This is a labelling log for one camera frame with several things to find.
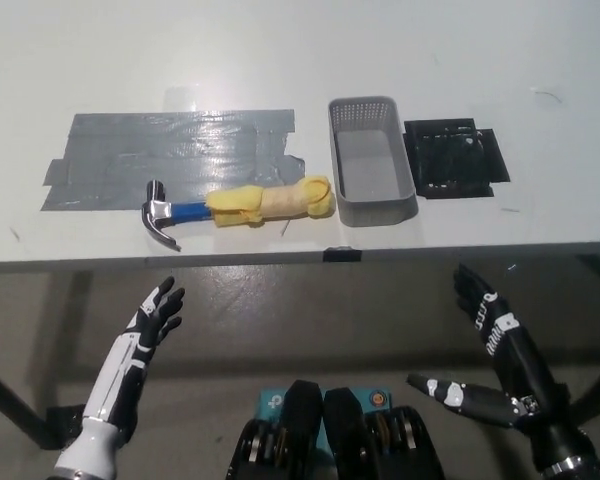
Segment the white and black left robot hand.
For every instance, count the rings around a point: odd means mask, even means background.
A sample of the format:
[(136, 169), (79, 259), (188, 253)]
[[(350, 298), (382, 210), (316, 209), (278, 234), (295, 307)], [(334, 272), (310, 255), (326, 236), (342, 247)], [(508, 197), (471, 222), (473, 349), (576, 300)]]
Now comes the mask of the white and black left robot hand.
[(169, 276), (155, 287), (116, 337), (84, 409), (84, 418), (114, 426), (122, 443), (129, 442), (137, 427), (138, 404), (156, 349), (182, 323), (185, 289), (174, 284)]

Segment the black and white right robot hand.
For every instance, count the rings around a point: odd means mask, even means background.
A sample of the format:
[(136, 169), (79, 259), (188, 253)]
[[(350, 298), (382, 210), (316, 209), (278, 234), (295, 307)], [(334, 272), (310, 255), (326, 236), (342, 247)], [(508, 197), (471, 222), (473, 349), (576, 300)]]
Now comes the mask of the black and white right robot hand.
[(501, 388), (416, 373), (406, 383), (454, 414), (523, 434), (536, 470), (547, 478), (591, 463), (595, 448), (572, 418), (567, 387), (556, 382), (506, 298), (463, 264), (454, 272), (454, 289)]

